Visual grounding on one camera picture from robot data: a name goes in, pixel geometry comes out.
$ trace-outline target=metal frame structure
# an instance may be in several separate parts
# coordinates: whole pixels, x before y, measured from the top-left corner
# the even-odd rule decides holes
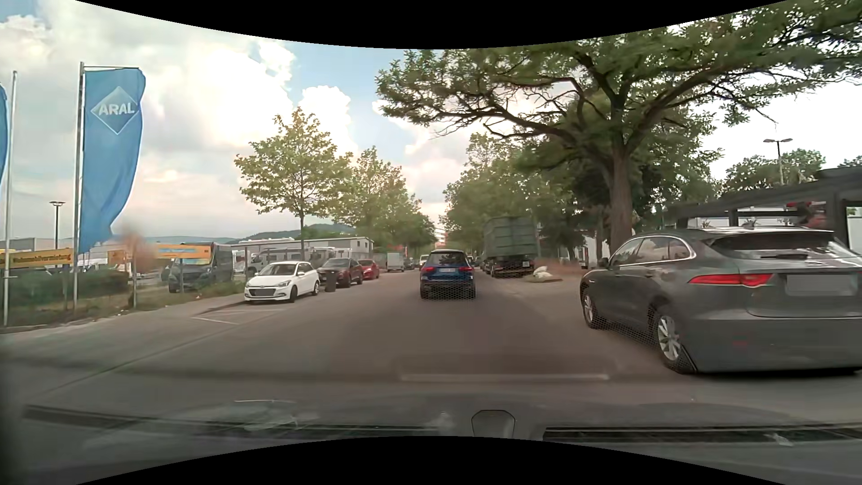
[[[801,201],[826,203],[826,218],[835,237],[850,244],[847,229],[847,207],[862,207],[862,167],[828,168],[815,173],[815,181],[794,186],[779,186],[737,192],[706,203],[672,205],[665,212],[665,221],[678,229],[688,228],[695,217],[727,217],[729,225],[740,225],[740,209],[787,205]],[[746,217],[788,217],[788,211],[744,211]]]

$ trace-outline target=hood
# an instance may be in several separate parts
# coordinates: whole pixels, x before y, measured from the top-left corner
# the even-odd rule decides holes
[[[255,276],[248,281],[248,285],[250,287],[274,287],[278,283],[288,281],[291,278],[293,278],[293,276],[284,276],[282,274],[277,276]]]

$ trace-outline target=asphalt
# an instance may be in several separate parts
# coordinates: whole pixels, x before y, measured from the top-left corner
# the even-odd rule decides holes
[[[3,386],[11,409],[136,416],[231,400],[470,388],[860,421],[858,375],[677,375],[638,339],[588,329],[577,279],[530,284],[479,273],[476,284],[475,299],[423,300],[418,273],[408,271],[295,303],[210,310],[238,301],[226,297],[3,335]]]

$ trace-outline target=taillight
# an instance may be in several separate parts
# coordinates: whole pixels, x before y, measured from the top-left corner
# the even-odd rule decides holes
[[[772,277],[771,274],[705,274],[695,276],[689,283],[695,285],[742,285],[760,287]]]

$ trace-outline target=street lamp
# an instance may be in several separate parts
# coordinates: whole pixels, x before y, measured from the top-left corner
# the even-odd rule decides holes
[[[59,207],[66,202],[52,200],[49,204],[54,206],[54,249],[59,247]]]
[[[775,147],[778,149],[778,177],[780,177],[781,185],[784,185],[784,165],[781,163],[781,144],[792,141],[793,138],[784,138],[783,140],[772,140],[771,138],[766,138],[763,140],[763,143],[775,143]]]

